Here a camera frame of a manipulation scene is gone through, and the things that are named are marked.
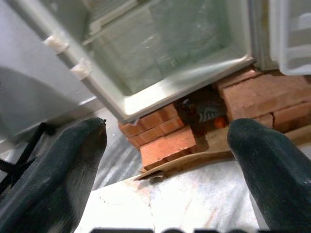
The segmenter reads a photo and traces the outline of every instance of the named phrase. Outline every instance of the refrigerator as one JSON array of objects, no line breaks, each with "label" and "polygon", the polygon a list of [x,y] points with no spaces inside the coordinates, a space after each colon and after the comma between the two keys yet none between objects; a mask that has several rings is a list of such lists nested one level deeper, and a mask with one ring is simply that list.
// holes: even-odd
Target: refrigerator
[{"label": "refrigerator", "polygon": [[311,74],[309,0],[10,0],[121,123],[241,68]]}]

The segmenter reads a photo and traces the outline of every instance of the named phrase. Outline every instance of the red brick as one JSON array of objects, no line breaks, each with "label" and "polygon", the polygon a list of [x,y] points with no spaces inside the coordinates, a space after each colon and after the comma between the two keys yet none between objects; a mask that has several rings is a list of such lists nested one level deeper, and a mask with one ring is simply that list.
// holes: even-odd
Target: red brick
[{"label": "red brick", "polygon": [[135,135],[138,135],[144,131],[146,131],[146,128],[142,126],[142,124],[138,123],[137,125],[132,124],[125,124],[122,125],[120,122],[118,123],[119,129],[121,132],[128,138],[131,138]]},{"label": "red brick", "polygon": [[308,115],[287,122],[279,123],[274,126],[274,129],[282,133],[287,133],[288,131],[296,130],[310,124],[311,115]]},{"label": "red brick", "polygon": [[159,114],[161,115],[163,121],[168,121],[178,116],[177,110],[172,103],[159,109]]},{"label": "red brick", "polygon": [[261,75],[224,89],[230,119],[256,118],[301,103],[311,96],[303,76]]},{"label": "red brick", "polygon": [[128,139],[130,143],[133,144],[134,147],[136,147],[138,150],[140,148],[140,146],[144,145],[145,142],[141,139],[141,137],[139,135],[129,138]]},{"label": "red brick", "polygon": [[129,138],[129,141],[136,147],[139,148],[142,145],[147,144],[148,142],[152,142],[156,140],[157,138],[161,137],[163,134],[162,132],[157,128],[149,129],[139,135],[136,135],[134,137]]},{"label": "red brick", "polygon": [[160,164],[191,153],[190,149],[195,145],[191,128],[186,126],[140,147],[142,164],[146,170],[150,170]]},{"label": "red brick", "polygon": [[311,115],[311,102],[297,104],[274,112],[273,113],[273,116],[275,118],[274,124],[278,125],[308,115]]},{"label": "red brick", "polygon": [[269,128],[273,128],[273,116],[271,113],[264,115],[264,116],[257,117],[254,120]]},{"label": "red brick", "polygon": [[142,117],[138,121],[137,125],[122,125],[121,123],[119,123],[119,129],[126,137],[131,138],[175,117],[178,117],[177,110],[175,109],[173,104],[169,104],[153,113]]},{"label": "red brick", "polygon": [[153,112],[149,115],[142,117],[139,122],[146,128],[151,129],[159,124],[163,123],[164,120],[162,119],[161,115],[158,111]]},{"label": "red brick", "polygon": [[215,86],[221,96],[223,96],[223,89],[235,84],[238,84],[242,81],[245,81],[250,78],[254,78],[258,75],[262,74],[261,71],[256,70],[253,66],[246,67],[238,72],[235,72],[223,79],[220,79],[215,83]]},{"label": "red brick", "polygon": [[163,135],[171,133],[175,130],[178,130],[184,126],[184,123],[179,117],[170,119],[158,126],[158,129],[162,132]]}]

